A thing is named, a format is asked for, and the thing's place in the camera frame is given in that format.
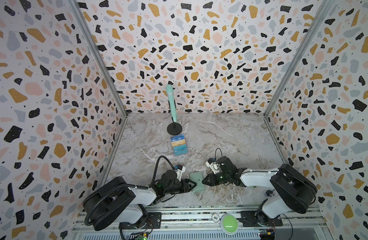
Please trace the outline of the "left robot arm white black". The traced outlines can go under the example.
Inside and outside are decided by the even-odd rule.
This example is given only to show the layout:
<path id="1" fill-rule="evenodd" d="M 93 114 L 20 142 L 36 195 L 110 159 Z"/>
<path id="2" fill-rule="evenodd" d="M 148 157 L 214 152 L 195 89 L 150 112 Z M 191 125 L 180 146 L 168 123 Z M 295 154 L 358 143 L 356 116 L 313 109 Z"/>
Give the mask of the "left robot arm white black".
<path id="1" fill-rule="evenodd" d="M 153 223 L 147 206 L 162 203 L 166 196 L 189 193 L 197 186 L 190 179 L 182 179 L 182 173 L 182 169 L 168 170 L 148 187 L 128 184 L 122 177 L 112 179 L 84 200 L 84 224 L 101 231 L 113 222 L 135 229 Z"/>

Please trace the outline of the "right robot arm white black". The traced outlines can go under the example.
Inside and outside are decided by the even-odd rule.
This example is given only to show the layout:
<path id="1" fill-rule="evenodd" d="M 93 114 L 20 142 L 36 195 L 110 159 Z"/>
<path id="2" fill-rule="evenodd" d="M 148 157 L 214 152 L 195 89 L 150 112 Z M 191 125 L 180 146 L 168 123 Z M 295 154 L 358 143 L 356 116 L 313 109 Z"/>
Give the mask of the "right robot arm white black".
<path id="1" fill-rule="evenodd" d="M 289 164 L 269 170 L 239 169 L 226 156 L 209 159 L 205 164 L 212 170 L 202 180 L 206 186 L 232 184 L 268 189 L 268 199 L 260 204 L 254 214 L 257 223 L 263 226 L 288 212 L 305 214 L 316 200 L 317 187 Z"/>

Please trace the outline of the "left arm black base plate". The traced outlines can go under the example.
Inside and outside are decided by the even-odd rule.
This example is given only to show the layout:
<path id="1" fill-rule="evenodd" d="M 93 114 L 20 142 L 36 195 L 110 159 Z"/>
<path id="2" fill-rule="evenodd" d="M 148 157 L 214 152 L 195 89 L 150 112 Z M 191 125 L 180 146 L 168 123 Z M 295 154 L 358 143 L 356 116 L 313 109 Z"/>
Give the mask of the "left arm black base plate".
<path id="1" fill-rule="evenodd" d="M 162 213 L 154 212 L 149 213 L 146 216 L 142 216 L 140 220 L 138 220 L 135 224 L 131 224 L 128 222 L 123 222 L 120 224 L 123 230 L 155 230 L 160 229 L 162 223 Z"/>

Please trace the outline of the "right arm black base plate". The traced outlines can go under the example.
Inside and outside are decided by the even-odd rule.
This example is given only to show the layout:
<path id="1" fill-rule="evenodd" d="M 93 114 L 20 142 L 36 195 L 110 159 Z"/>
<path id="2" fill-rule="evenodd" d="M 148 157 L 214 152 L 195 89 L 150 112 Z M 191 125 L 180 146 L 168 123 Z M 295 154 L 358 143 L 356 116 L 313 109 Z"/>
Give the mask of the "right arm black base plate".
<path id="1" fill-rule="evenodd" d="M 240 222 L 244 227 L 282 227 L 283 222 L 279 217 L 271 219 L 263 212 L 241 211 Z"/>

